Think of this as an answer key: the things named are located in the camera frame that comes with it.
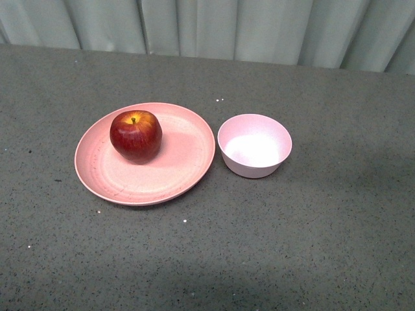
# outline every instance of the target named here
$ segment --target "table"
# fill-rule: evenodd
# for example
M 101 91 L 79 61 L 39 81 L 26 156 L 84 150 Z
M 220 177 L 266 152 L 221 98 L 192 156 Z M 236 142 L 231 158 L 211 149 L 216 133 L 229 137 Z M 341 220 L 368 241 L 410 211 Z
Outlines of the table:
M 278 120 L 262 179 L 217 146 L 191 190 L 150 207 L 88 191 L 84 132 L 140 102 L 211 126 Z M 415 76 L 0 45 L 2 310 L 412 310 Z

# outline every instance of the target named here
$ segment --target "red apple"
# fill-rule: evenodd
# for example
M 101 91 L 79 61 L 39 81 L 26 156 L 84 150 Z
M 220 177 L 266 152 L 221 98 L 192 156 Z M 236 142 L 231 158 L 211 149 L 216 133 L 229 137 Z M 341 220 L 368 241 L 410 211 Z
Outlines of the red apple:
M 114 118 L 110 140 L 127 160 L 145 164 L 160 150 L 163 132 L 155 115 L 145 110 L 131 110 Z

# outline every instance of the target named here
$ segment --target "bowl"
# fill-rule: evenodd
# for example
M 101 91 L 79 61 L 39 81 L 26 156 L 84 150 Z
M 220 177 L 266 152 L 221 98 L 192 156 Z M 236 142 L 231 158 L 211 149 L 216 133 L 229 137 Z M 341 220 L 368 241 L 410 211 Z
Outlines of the bowl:
M 246 178 L 273 173 L 292 148 L 291 136 L 284 126 L 257 114 L 228 119 L 219 128 L 218 144 L 226 166 Z

